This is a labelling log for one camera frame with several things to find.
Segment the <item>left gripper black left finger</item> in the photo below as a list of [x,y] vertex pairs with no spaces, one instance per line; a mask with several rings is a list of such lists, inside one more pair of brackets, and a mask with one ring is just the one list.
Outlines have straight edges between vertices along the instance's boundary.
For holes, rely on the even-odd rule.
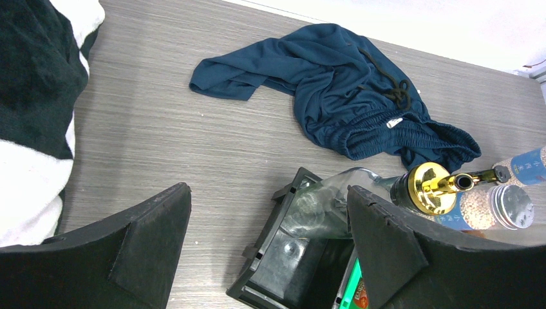
[[2,308],[165,308],[191,215],[177,183],[39,245],[1,249]]

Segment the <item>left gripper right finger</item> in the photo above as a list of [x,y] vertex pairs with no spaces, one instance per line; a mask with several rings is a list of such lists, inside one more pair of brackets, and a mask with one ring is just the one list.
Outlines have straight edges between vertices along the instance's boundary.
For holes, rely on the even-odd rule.
[[357,185],[348,217],[370,308],[544,308],[545,247],[472,236]]

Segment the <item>clear glass cruet gold spout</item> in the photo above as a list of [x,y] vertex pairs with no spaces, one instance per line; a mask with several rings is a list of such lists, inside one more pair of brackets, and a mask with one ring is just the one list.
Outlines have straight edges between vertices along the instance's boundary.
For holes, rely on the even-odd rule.
[[348,191],[351,187],[368,189],[382,201],[423,218],[421,214],[449,213],[458,193],[507,185],[509,178],[508,168],[502,166],[451,174],[440,164],[426,162],[391,178],[355,167],[296,191],[281,227],[294,238],[350,239],[353,223],[348,215]]

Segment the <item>spice jar plain lid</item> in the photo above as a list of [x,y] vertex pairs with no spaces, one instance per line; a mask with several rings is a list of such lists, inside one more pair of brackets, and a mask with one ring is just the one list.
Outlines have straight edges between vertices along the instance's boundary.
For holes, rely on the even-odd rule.
[[545,146],[495,163],[508,168],[505,184],[525,187],[545,183]]

